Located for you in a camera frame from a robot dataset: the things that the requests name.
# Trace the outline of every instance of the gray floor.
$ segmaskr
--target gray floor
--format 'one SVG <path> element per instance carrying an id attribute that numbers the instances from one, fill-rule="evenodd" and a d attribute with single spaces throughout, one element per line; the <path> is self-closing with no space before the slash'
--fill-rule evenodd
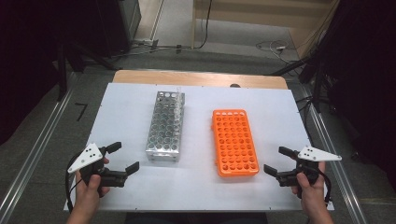
<path id="1" fill-rule="evenodd" d="M 183 43 L 181 39 L 180 42 L 176 40 L 172 43 L 165 42 L 167 38 L 161 35 L 163 27 L 161 22 L 156 34 L 160 41 L 163 41 L 163 43 L 160 42 L 161 44 L 189 44 L 187 42 Z M 266 31 L 267 34 L 271 34 L 270 27 L 265 29 L 268 29 Z M 283 31 L 281 31 L 281 33 L 283 32 L 282 35 L 278 35 L 278 31 L 279 28 L 274 28 L 274 39 L 267 36 L 267 39 L 263 38 L 262 40 L 272 41 L 290 38 L 289 34 Z M 215 41 L 210 36 L 208 46 L 210 46 L 210 43 L 215 45 Z M 238 41 L 243 43 L 241 42 L 242 40 L 236 39 L 234 40 L 236 42 L 230 40 L 228 45 L 243 45 L 235 44 Z M 122 66 L 124 69 L 207 71 L 248 75 L 269 74 L 285 65 L 284 62 L 274 57 L 272 52 L 261 52 L 256 49 L 255 41 L 251 41 L 249 44 L 251 49 L 239 49 L 238 53 L 233 50 L 227 51 L 229 48 L 224 48 L 224 45 L 220 44 L 213 51 L 208 49 L 202 49 L 201 51 L 183 50 L 180 54 L 176 54 L 174 50 L 163 50 L 150 54 L 124 56 L 116 62 L 116 65 Z M 252 54 L 253 47 L 261 55 Z M 293 57 L 295 56 L 290 55 L 290 60 L 295 60 Z M 34 169 L 33 175 L 8 223 L 63 223 L 66 221 L 68 214 L 63 211 L 65 202 L 65 166 L 72 155 L 86 145 L 97 110 L 106 90 L 106 84 L 111 82 L 114 73 L 114 71 L 107 71 L 100 65 L 91 64 L 86 68 L 84 74 L 78 74 L 79 79 L 67 107 L 60 117 L 58 125 L 48 141 L 44 153 Z M 295 98 L 300 99 L 303 97 L 302 86 L 298 83 L 296 77 L 293 77 L 294 74 L 292 72 L 283 77 L 288 81 L 289 89 L 292 90 Z M 54 87 L 29 114 L 11 139 L 0 146 L 0 176 L 2 176 L 0 180 L 0 197 L 2 198 L 0 199 L 2 201 L 7 188 L 21 169 L 22 164 L 35 144 L 35 140 L 40 135 L 52 109 L 55 107 L 57 91 L 58 88 Z M 75 103 L 88 104 L 87 110 L 80 121 L 77 121 L 77 118 L 81 112 L 81 107 L 75 105 Z M 334 145 L 344 158 L 342 163 L 361 201 L 361 206 L 368 222 L 394 223 L 396 218 L 396 215 L 394 215 L 396 194 L 391 188 L 385 173 L 373 164 L 351 160 L 350 155 L 354 152 L 354 149 L 350 145 L 340 119 L 335 115 L 331 115 L 326 105 L 323 105 L 322 114 Z M 311 120 L 308 122 L 308 127 L 315 145 L 321 147 L 321 141 Z M 336 223 L 351 223 L 344 198 L 332 176 L 330 166 L 328 166 L 328 171 L 334 184 L 332 196 L 335 211 L 332 212 L 332 216 Z M 267 218 L 269 223 L 306 222 L 305 215 L 299 211 L 268 213 Z M 125 213 L 99 212 L 93 223 L 123 223 L 124 219 Z"/>

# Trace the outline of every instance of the white table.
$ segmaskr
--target white table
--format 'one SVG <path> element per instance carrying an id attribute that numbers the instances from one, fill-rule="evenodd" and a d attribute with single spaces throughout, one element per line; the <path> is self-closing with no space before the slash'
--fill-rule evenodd
<path id="1" fill-rule="evenodd" d="M 108 84 L 88 143 L 99 147 L 117 141 L 122 148 L 107 157 L 111 170 L 122 171 L 135 161 L 140 170 L 124 188 L 113 188 L 102 199 L 107 211 L 270 211 L 301 210 L 290 188 L 264 173 L 268 164 L 278 171 L 294 168 L 295 161 L 278 147 L 301 150 L 309 145 L 291 91 L 183 86 L 186 94 L 179 162 L 149 161 L 146 143 L 157 91 L 177 86 Z M 210 129 L 214 109 L 247 111 L 261 170 L 251 177 L 220 177 Z"/>

